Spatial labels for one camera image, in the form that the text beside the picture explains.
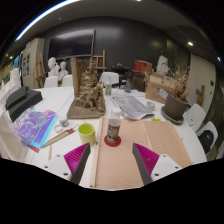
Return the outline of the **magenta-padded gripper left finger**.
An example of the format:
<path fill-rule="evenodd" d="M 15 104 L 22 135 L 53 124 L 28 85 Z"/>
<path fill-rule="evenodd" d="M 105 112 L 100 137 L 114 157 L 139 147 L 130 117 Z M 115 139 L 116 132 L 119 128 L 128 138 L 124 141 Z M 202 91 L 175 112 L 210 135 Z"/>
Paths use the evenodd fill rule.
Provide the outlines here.
<path fill-rule="evenodd" d="M 57 154 L 42 168 L 72 183 L 79 184 L 90 154 L 90 144 L 85 143 L 65 155 Z"/>

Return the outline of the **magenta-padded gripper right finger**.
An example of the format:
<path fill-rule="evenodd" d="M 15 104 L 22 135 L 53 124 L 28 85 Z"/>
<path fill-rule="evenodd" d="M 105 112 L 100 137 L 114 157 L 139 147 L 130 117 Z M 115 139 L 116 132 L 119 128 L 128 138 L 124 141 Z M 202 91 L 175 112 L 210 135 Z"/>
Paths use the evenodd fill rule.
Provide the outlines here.
<path fill-rule="evenodd" d="M 137 143 L 133 144 L 132 153 L 137 162 L 144 185 L 152 183 L 182 169 L 182 167 L 167 154 L 158 155 Z"/>

